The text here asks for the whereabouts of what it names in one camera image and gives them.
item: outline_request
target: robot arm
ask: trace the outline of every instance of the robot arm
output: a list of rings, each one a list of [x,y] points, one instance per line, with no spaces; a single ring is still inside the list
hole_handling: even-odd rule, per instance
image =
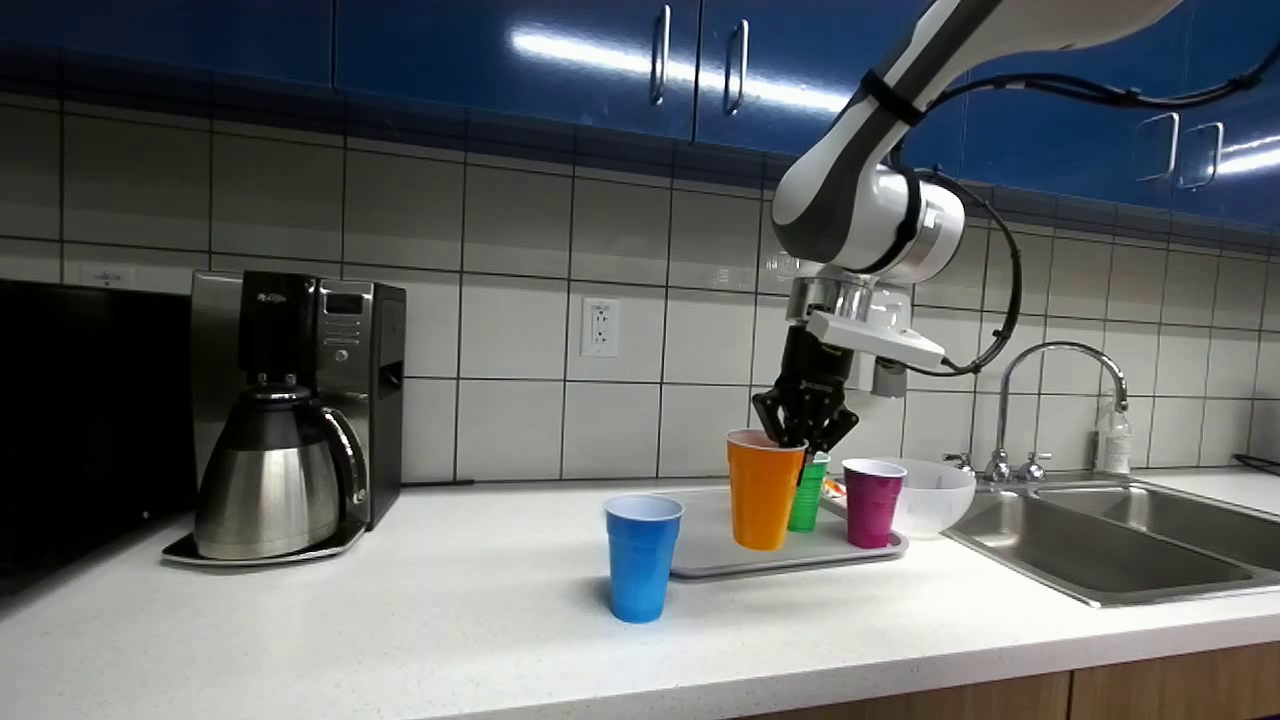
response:
[[[823,454],[847,424],[851,351],[890,369],[940,369],[945,349],[912,333],[912,283],[931,279],[962,235],[962,205],[883,168],[923,108],[968,70],[1017,52],[1063,52],[1154,26],[1181,0],[936,0],[909,44],[837,125],[783,172],[772,228],[805,271],[790,287],[786,351],[755,396],[779,446]]]

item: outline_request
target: electrical outlet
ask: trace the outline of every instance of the electrical outlet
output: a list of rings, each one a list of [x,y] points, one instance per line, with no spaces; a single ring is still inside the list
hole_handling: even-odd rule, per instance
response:
[[[606,296],[582,296],[582,355],[617,355],[625,339],[625,306]]]

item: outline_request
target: coffee maker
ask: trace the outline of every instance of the coffee maker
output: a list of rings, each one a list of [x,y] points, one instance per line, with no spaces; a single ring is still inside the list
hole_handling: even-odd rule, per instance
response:
[[[401,495],[403,287],[194,278],[194,557],[342,550]]]

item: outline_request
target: faucet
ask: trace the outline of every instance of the faucet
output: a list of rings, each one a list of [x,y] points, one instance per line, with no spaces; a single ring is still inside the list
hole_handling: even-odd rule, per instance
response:
[[[1025,349],[1025,351],[1004,369],[994,450],[991,450],[991,459],[987,459],[984,481],[1039,481],[1039,478],[1042,478],[1042,469],[1039,469],[1042,454],[1030,454],[1028,469],[1019,469],[1019,474],[1011,474],[1011,469],[1007,469],[1007,455],[1004,455],[1007,380],[1011,380],[1011,372],[1017,372],[1028,355],[1034,355],[1034,351],[1042,351],[1042,349],[1075,349],[1075,351],[1100,361],[1105,372],[1117,380],[1117,412],[1126,412],[1126,383],[1123,383],[1121,365],[1117,365],[1109,351],[1100,351],[1100,349],[1092,349],[1092,346],[1078,346],[1078,339],[1042,339],[1042,346],[1030,346],[1030,349]]]

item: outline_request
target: carafe handle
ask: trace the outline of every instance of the carafe handle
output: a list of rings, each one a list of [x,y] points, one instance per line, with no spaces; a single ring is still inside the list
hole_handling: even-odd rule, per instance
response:
[[[331,459],[335,459],[338,495],[342,495],[338,536],[356,536],[363,528],[363,509],[367,509],[363,454],[361,454],[356,432],[342,421],[342,412],[320,404],[320,418],[331,432]]]

